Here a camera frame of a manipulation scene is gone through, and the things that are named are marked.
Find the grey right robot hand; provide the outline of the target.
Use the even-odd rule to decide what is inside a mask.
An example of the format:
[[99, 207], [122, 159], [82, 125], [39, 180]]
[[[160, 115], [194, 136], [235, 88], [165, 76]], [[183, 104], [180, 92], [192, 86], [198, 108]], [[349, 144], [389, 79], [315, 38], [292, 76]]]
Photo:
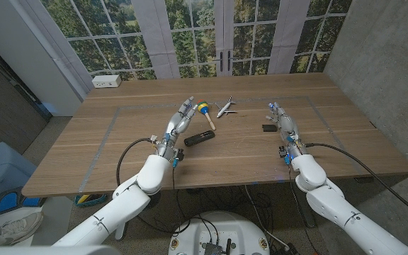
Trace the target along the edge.
[[303, 154], [307, 154], [306, 146], [300, 139], [300, 131], [295, 120], [289, 116], [276, 102], [269, 103], [271, 116], [266, 116], [280, 131], [280, 137], [285, 146], [279, 147], [280, 158], [290, 165], [292, 160]]

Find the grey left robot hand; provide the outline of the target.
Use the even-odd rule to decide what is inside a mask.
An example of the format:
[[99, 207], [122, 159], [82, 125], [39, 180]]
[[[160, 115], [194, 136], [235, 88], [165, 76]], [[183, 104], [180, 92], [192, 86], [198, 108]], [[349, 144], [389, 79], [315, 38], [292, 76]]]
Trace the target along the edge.
[[171, 161], [175, 155], [174, 146], [179, 135], [187, 130], [198, 108], [198, 105], [194, 103], [193, 100], [193, 96], [186, 99], [178, 111], [172, 115], [164, 131], [164, 136], [158, 144], [157, 154], [169, 161]]

